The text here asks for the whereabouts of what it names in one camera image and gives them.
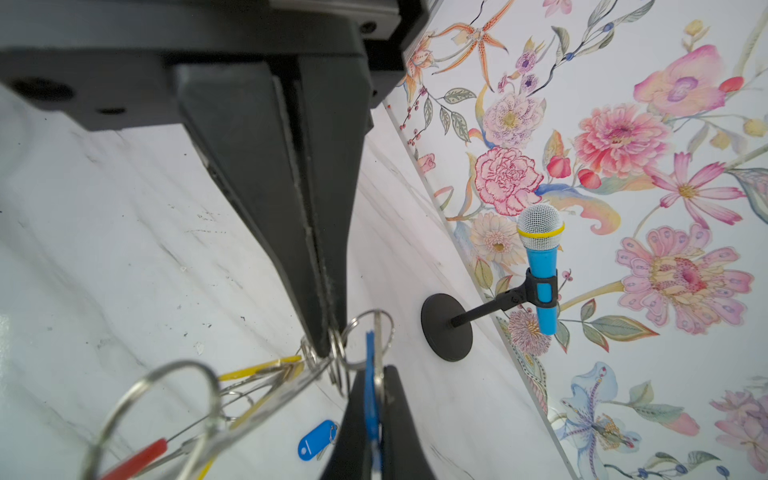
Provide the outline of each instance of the microphone grille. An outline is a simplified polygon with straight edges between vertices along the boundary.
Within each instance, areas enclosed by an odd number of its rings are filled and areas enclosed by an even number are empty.
[[[550,204],[525,208],[518,217],[518,233],[529,250],[551,250],[560,245],[564,224],[558,209]]]

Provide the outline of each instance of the black round base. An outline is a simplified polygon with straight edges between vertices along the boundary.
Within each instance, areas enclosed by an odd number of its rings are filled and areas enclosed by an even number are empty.
[[[444,360],[458,362],[472,349],[472,325],[454,328],[451,318],[464,313],[464,307],[455,298],[436,293],[422,305],[422,330],[432,350]]]

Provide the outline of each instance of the blue flower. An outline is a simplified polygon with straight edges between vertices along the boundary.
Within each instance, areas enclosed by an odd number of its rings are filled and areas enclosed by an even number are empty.
[[[555,434],[560,440],[568,438],[578,449],[578,470],[584,480],[607,480],[608,473],[598,456],[598,443],[603,450],[636,452],[641,437],[635,432],[623,432],[624,424],[608,415],[596,416],[596,408],[618,394],[616,375],[608,365],[597,362],[584,375],[571,381],[573,396],[562,399],[568,419]]]

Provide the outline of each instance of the blue key tag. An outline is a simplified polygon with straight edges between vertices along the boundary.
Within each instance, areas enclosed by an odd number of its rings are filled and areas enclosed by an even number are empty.
[[[336,432],[339,427],[333,420],[326,420],[318,425],[313,431],[299,442],[299,458],[308,462],[315,458],[325,447],[331,444],[336,438]]]
[[[366,334],[366,383],[363,395],[363,411],[366,417],[366,431],[371,442],[372,467],[374,472],[381,472],[382,457],[379,450],[379,407],[376,405],[375,387],[373,386],[373,347],[375,334]]]

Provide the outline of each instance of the blue plastic tag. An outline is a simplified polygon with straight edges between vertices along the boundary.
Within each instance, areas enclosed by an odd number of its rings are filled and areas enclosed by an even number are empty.
[[[299,458],[305,462],[315,458],[315,455],[319,454],[334,440],[337,430],[338,427],[333,420],[326,420],[313,431],[307,433],[299,442]]]

